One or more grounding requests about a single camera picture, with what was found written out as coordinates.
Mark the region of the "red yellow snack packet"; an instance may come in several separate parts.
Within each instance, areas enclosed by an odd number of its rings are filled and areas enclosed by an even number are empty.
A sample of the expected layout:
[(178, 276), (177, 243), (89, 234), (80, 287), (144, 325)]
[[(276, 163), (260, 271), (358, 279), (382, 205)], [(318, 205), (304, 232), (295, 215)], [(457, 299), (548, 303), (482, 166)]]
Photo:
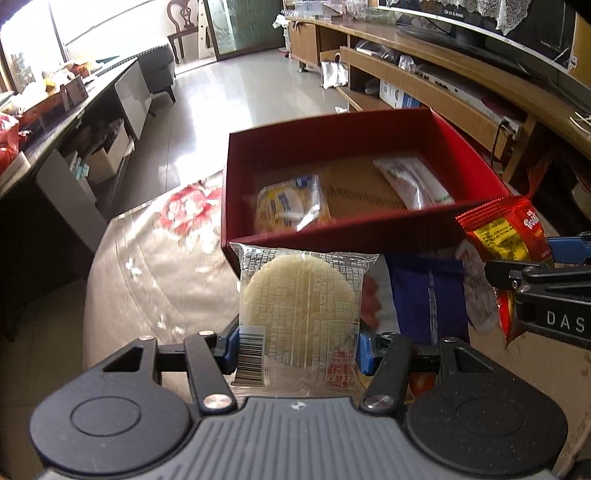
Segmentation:
[(524, 196), (501, 197), (456, 217), (466, 239), (456, 251), (465, 269), (464, 291), (469, 321), (481, 335), (498, 326), (505, 342), (523, 333), (512, 309), (515, 295), (486, 279), (489, 261), (552, 265), (551, 249), (531, 201)]

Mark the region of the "dark blue wafer packet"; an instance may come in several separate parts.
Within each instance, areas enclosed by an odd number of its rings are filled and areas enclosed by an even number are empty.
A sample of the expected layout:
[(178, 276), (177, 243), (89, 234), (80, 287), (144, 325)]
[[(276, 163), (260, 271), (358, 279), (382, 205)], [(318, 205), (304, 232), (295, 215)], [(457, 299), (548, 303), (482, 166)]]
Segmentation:
[(455, 259), (385, 256), (401, 335), (420, 345), (470, 341), (465, 270)]

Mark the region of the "round rice cracker packet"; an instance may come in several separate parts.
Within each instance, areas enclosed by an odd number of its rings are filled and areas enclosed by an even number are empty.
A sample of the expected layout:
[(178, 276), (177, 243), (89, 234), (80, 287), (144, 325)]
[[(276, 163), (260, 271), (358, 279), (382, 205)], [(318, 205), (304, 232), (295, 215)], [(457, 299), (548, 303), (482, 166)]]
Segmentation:
[(232, 384), (269, 395), (358, 394), (363, 280), (377, 255), (231, 248), (240, 280)]

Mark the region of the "silver foil snack packet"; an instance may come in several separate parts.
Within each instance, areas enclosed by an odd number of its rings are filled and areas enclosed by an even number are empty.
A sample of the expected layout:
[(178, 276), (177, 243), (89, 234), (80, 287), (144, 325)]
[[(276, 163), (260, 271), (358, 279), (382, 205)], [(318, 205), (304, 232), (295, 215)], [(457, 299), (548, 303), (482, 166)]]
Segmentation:
[(419, 157), (376, 159), (373, 164), (408, 210), (426, 210), (455, 203), (448, 190)]

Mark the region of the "yellow fried snack packet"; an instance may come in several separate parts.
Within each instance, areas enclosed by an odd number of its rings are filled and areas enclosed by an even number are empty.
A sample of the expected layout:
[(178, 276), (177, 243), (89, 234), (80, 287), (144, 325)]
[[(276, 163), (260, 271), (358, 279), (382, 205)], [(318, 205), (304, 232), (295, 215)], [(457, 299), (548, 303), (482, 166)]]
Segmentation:
[(256, 197), (256, 233), (301, 232), (331, 219), (318, 175), (304, 175), (263, 187)]

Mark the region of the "red sausage vacuum pack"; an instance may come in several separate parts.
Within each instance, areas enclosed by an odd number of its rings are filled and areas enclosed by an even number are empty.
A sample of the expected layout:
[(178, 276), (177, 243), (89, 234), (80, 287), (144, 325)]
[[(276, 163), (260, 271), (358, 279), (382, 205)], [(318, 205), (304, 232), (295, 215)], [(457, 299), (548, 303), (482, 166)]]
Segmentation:
[(377, 333), (400, 333), (388, 269), (374, 265), (363, 278), (361, 319)]

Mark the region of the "floral beige tablecloth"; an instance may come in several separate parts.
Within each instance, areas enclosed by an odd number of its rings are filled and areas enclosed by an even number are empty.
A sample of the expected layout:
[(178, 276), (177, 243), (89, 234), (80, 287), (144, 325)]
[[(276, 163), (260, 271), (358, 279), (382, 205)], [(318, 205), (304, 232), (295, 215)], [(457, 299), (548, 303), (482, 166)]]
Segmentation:
[[(131, 340), (152, 335), (178, 343), (221, 329), (238, 313), (238, 276), (221, 249), (221, 229), (178, 236), (162, 227), (164, 193), (111, 220), (90, 270), (83, 325), (83, 366)], [(499, 327), (469, 330), (472, 345), (554, 399), (569, 434), (556, 464), (565, 475), (590, 457), (590, 353), (533, 333), (506, 343)]]

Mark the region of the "red cardboard box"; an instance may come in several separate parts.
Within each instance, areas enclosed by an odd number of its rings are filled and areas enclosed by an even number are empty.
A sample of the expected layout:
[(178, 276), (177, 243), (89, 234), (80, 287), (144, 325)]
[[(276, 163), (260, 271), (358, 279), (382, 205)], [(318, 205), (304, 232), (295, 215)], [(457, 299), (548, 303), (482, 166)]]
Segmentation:
[[(451, 194), (451, 205), (405, 208), (374, 162), (418, 157)], [(256, 197), (266, 186), (317, 174), (331, 220), (279, 233), (254, 228)], [(456, 247), (457, 216), (507, 197), (509, 189), (443, 117), (428, 108), (333, 114), (235, 132), (228, 140), (221, 249), (231, 243), (314, 252), (419, 254)]]

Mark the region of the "wooden TV cabinet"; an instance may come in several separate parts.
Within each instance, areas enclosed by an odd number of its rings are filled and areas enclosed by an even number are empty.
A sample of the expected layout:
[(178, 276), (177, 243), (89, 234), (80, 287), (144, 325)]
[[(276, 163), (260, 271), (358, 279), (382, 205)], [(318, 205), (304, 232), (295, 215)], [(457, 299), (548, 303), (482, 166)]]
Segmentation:
[[(590, 172), (590, 137), (571, 118), (573, 107), (556, 95), (483, 61), (404, 34), (393, 25), (358, 20), (288, 20), (291, 56), (318, 68), (322, 60), (339, 57), (356, 77), (372, 75), (401, 87), (466, 133), (499, 163), (505, 181), (527, 169), (544, 170), (561, 161), (576, 172)], [(516, 133), (493, 121), (452, 90), (423, 74), (410, 73), (355, 49), (367, 40), (389, 47), (428, 65), (490, 90), (525, 113)]]

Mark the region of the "dark long side table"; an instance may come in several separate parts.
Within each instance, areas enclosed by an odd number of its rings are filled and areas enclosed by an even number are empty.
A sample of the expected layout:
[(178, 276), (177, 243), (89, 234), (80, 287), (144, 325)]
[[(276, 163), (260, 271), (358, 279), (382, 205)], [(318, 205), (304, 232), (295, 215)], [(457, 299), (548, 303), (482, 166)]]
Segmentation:
[(95, 252), (106, 220), (57, 151), (74, 131), (91, 121), (93, 113), (122, 119), (127, 134), (138, 141), (151, 101), (137, 59), (111, 64), (90, 82), (88, 97), (25, 150), (28, 164), (1, 188), (1, 211), (19, 212), (32, 202), (33, 194), (40, 194), (85, 247)]

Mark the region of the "open cardboard box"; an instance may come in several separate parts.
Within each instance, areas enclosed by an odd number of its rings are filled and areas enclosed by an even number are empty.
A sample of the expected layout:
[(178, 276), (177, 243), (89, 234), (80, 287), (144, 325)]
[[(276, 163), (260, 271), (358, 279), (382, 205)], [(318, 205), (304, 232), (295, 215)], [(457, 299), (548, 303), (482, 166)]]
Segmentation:
[(134, 148), (133, 138), (127, 134), (122, 119), (111, 122), (106, 128), (103, 143), (85, 160), (89, 168), (87, 179), (93, 184), (100, 184), (115, 176), (122, 160)]

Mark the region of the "television with lace cover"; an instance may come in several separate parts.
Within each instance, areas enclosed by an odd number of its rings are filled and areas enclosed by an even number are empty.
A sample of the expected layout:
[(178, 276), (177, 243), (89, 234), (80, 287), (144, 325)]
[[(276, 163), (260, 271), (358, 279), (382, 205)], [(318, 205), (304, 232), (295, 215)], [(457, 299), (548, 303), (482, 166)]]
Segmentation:
[(454, 49), (590, 104), (574, 78), (577, 14), (565, 1), (379, 1), (409, 36)]

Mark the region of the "white plastic bag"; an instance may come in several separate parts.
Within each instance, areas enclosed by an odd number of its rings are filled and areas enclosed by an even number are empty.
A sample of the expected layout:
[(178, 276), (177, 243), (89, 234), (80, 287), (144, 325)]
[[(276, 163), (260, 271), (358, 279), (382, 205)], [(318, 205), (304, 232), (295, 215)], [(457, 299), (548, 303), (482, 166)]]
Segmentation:
[(349, 73), (342, 64), (339, 51), (328, 52), (328, 57), (321, 61), (322, 88), (325, 90), (346, 86), (349, 83)]

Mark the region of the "grey sofa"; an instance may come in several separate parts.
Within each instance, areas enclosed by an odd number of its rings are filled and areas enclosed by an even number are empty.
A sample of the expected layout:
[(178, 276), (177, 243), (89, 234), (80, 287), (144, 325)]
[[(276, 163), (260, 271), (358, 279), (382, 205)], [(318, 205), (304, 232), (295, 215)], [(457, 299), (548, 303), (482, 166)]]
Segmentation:
[(176, 102), (172, 86), (175, 79), (175, 61), (169, 45), (160, 45), (137, 55), (148, 91), (155, 95), (166, 93), (171, 102)]

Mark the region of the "wooden chair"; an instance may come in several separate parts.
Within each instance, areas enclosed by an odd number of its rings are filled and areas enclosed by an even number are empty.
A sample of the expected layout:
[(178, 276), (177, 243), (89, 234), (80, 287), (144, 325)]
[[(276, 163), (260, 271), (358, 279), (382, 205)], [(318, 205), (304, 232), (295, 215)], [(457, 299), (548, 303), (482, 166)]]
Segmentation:
[(174, 61), (184, 59), (183, 38), (198, 32), (198, 26), (192, 21), (192, 10), (188, 0), (170, 0), (166, 6), (166, 14), (174, 26), (174, 32), (167, 36)]

